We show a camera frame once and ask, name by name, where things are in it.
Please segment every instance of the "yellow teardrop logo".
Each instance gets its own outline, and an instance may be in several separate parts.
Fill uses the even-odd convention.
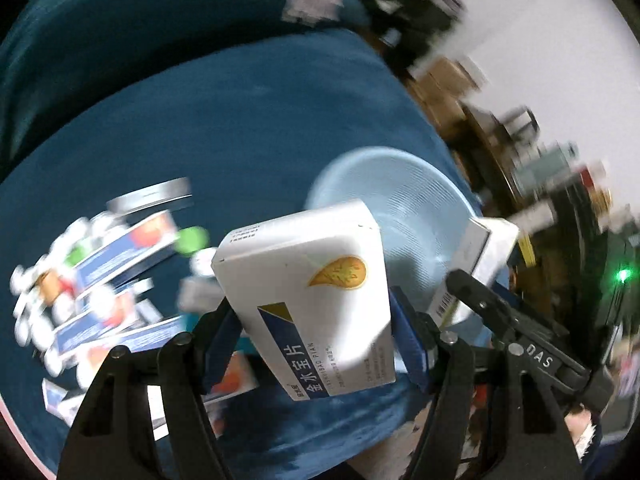
[[[343,256],[324,266],[309,282],[314,285],[334,285],[339,288],[357,288],[367,277],[364,262],[356,256]]]

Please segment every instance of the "green object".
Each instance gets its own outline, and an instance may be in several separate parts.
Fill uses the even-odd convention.
[[[630,277],[631,277],[631,270],[629,269],[622,269],[620,270],[619,273],[616,274],[616,279],[620,283],[625,283],[626,280],[628,280]]]
[[[87,250],[86,247],[82,245],[76,245],[73,249],[71,249],[69,256],[66,257],[65,263],[69,267],[75,267],[82,260],[84,260],[88,255],[89,255],[89,251]]]
[[[184,256],[191,256],[202,249],[209,247],[209,233],[203,227],[187,227],[178,231],[178,239],[174,248]]]

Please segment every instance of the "light blue basket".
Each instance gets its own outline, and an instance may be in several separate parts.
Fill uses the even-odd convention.
[[[399,285],[426,312],[469,218],[460,190],[431,164],[384,147],[345,153],[316,178],[306,199],[315,209],[361,199],[380,226],[388,285]]]

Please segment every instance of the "white wall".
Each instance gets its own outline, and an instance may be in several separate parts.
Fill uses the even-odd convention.
[[[541,142],[574,140],[608,163],[614,205],[640,212],[640,45],[610,0],[463,0],[437,49],[469,56],[488,82],[469,100],[499,115],[528,105]]]

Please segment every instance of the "blue stripe on box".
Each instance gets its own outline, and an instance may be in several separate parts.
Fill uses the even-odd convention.
[[[263,305],[258,307],[258,312],[260,312],[267,329],[278,345],[289,368],[291,368],[309,398],[328,397],[329,393],[327,393],[320,379],[320,374],[306,351],[305,344],[291,319],[287,306],[284,303]],[[294,394],[298,397],[304,397],[295,387],[293,389]]]

